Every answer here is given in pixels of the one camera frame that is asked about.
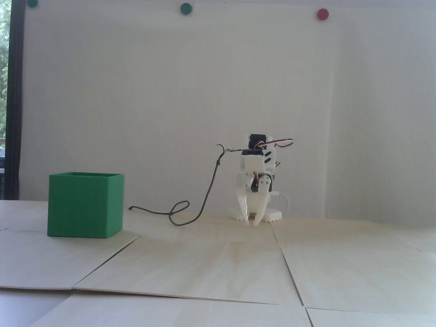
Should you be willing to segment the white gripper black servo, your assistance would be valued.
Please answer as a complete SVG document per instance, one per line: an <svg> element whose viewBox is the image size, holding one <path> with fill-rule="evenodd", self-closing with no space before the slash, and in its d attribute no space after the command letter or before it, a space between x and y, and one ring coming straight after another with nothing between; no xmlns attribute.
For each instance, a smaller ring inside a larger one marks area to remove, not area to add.
<svg viewBox="0 0 436 327"><path fill-rule="evenodd" d="M247 194L258 193L253 225L257 227L260 224L266 213L269 195L273 191L272 183L274 179L275 174L267 170L263 172L240 171L235 173L235 194L239 203L239 213L236 215L236 220L244 221L246 225L249 225Z"/></svg>

